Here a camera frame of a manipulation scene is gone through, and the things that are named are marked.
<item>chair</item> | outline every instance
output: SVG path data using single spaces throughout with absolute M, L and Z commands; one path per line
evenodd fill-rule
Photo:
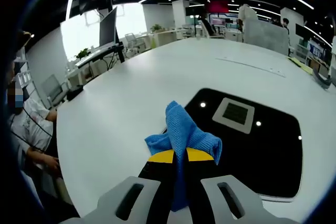
M 45 82 L 42 83 L 42 88 L 48 97 L 50 107 L 57 106 L 62 101 L 64 101 L 64 98 L 68 92 L 68 87 L 65 82 L 63 84 L 66 85 L 65 90 L 59 84 L 54 74 L 52 74 Z
M 125 38 L 128 43 L 128 48 L 137 48 L 138 53 L 142 53 L 146 50 L 146 44 L 143 39 L 137 39 L 134 34 L 125 34 Z
M 206 29 L 206 26 L 204 25 L 203 21 L 201 21 L 201 27 L 202 27 L 202 30 L 204 31 L 204 35 L 206 38 L 208 39 L 225 39 L 225 35 L 213 35 L 213 36 L 210 36 L 210 33 L 209 31 Z

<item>white table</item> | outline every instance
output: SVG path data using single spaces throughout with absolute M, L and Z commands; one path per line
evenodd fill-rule
M 293 202 L 264 201 L 264 206 L 278 217 L 304 221 L 335 176 L 336 88 L 322 90 L 312 76 L 274 51 L 205 38 L 170 43 L 115 66 L 59 108 L 60 165 L 81 216 L 96 208 L 102 194 L 138 176 L 150 157 L 144 139 L 165 128 L 167 104 L 176 100 L 185 106 L 205 87 L 298 119 L 303 142 L 300 191 Z M 169 221 L 187 223 L 186 219 L 190 212 L 183 209 L 171 213 Z

